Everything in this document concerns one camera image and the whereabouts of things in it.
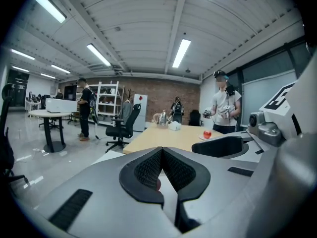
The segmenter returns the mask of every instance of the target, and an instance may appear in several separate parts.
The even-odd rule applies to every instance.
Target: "refrigerator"
[[[147,113],[147,103],[148,103],[148,96],[144,94],[135,94],[133,105],[141,104],[141,110],[133,124],[134,131],[144,131],[145,129],[145,117]]]

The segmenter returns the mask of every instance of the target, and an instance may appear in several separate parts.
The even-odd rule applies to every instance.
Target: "window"
[[[269,101],[280,88],[294,81],[296,81],[296,74],[294,70],[291,70],[244,83],[242,85],[243,108],[241,124],[248,125],[250,113],[259,111],[259,108]]]
[[[291,48],[291,53],[295,60],[296,72],[300,75],[303,73],[308,62],[310,61],[311,55],[308,53],[305,43]]]
[[[234,86],[234,90],[239,91],[239,80],[238,80],[238,73],[234,73],[232,75],[229,75],[228,82]]]
[[[293,69],[293,64],[286,51],[265,59],[243,70],[244,82],[277,75]]]

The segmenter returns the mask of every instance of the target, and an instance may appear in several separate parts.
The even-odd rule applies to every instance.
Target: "ceiling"
[[[4,45],[35,57],[12,54],[13,65],[58,80],[114,75],[117,70],[198,80],[297,10],[291,0],[52,1],[66,15],[63,23],[28,0]],[[180,67],[172,68],[182,39],[191,44]],[[112,67],[87,49],[90,43]]]

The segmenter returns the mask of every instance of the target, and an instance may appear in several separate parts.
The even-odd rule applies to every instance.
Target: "desk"
[[[152,124],[142,132],[136,139],[128,144],[123,153],[133,153],[136,151],[158,146],[177,147],[185,151],[192,151],[192,145],[202,141],[199,138],[204,134],[205,127],[182,125],[180,130],[174,131],[167,128],[159,128]],[[218,137],[222,134],[212,130],[211,137]]]
[[[31,107],[32,106],[37,106],[37,110],[39,109],[39,106],[40,106],[41,102],[30,102],[30,101],[25,101],[25,111],[26,113],[29,113],[31,110]]]
[[[46,138],[47,144],[44,146],[43,149],[46,152],[49,152],[49,153],[60,152],[66,147],[66,144],[64,142],[63,126],[61,124],[61,118],[69,116],[70,113],[50,113],[47,110],[33,110],[29,112],[29,115],[35,116],[35,117],[43,117],[44,119],[44,131],[45,131],[45,138]],[[52,142],[51,131],[50,131],[50,118],[58,118],[60,141]]]

